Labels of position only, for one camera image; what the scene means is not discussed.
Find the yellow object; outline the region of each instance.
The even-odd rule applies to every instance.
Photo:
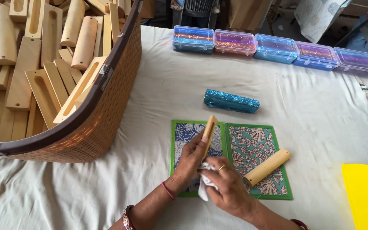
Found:
[[[346,192],[357,230],[368,230],[368,165],[343,164]]]

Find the table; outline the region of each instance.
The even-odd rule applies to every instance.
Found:
[[[354,229],[342,163],[368,164],[368,102],[353,76],[255,59],[179,53],[171,29],[141,27],[143,54],[115,142],[85,164],[0,158],[0,229],[107,229],[169,175],[171,120],[272,125],[292,157],[294,199],[261,200],[312,229]],[[206,107],[207,88],[261,102]],[[200,198],[178,198],[156,229],[254,229]]]

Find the white rag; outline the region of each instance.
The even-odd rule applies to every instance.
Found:
[[[217,171],[214,166],[208,164],[207,162],[202,163],[199,167],[199,170],[214,170]],[[208,201],[208,196],[207,196],[207,191],[205,190],[207,188],[207,186],[213,186],[217,191],[218,191],[218,187],[216,185],[214,185],[214,183],[212,183],[210,181],[210,179],[208,179],[208,177],[201,175],[201,180],[200,180],[200,187],[198,188],[198,196],[201,197],[201,199],[203,199],[204,201]]]

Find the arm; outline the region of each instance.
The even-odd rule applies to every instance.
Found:
[[[202,139],[203,133],[204,131],[184,145],[177,168],[171,177],[164,182],[174,197],[178,196],[190,184],[194,175],[197,175],[197,168],[204,156],[208,141],[206,137]],[[173,198],[160,184],[130,209],[129,219],[137,230],[152,229],[172,201]],[[109,230],[125,230],[121,218]]]
[[[207,193],[219,208],[239,217],[257,227],[259,230],[302,230],[294,222],[287,220],[250,197],[239,173],[233,169],[225,157],[207,157],[206,162],[213,165],[218,172],[201,170],[218,188],[208,186]]]

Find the hand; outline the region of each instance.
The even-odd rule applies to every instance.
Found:
[[[225,157],[207,157],[205,161],[219,171],[200,170],[219,189],[207,186],[207,194],[214,204],[229,214],[248,221],[254,215],[256,199],[248,195],[242,177]]]
[[[191,178],[197,175],[197,168],[204,157],[208,138],[202,138],[203,134],[204,130],[184,145],[178,165],[171,175],[172,178],[175,178],[175,180],[178,180],[182,184],[182,189],[190,185]]]

